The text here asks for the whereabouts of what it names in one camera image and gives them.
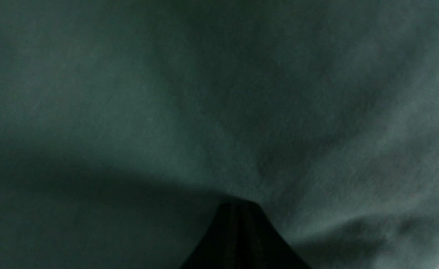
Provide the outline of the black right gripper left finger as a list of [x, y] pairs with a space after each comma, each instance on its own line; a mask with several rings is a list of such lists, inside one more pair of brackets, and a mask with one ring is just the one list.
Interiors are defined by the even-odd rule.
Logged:
[[221, 204], [200, 242], [182, 269], [235, 269], [239, 234], [238, 206]]

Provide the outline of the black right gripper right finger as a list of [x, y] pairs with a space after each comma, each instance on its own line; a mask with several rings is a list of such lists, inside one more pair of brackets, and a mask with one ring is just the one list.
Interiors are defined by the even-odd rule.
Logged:
[[239, 269], [309, 269], [276, 231], [262, 208], [251, 201], [238, 205]]

